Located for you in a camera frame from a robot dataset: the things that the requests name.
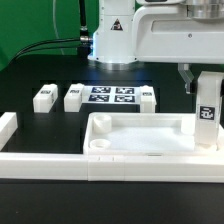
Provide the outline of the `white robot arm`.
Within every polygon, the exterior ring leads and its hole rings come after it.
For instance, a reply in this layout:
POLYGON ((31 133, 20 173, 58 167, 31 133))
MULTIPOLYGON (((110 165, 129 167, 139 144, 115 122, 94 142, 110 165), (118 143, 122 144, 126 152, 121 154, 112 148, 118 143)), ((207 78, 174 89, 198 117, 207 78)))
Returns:
POLYGON ((88 59, 107 69, 176 63, 191 83, 191 64, 224 64, 224 0, 99 0, 88 59))

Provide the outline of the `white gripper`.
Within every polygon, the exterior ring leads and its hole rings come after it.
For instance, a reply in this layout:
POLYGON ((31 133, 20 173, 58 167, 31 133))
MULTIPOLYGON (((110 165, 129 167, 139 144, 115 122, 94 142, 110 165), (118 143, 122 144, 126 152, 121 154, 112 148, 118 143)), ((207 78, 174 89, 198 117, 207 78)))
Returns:
POLYGON ((143 62, 179 63, 187 94, 187 63, 224 64, 224 3, 143 3, 133 18, 132 46, 143 62))

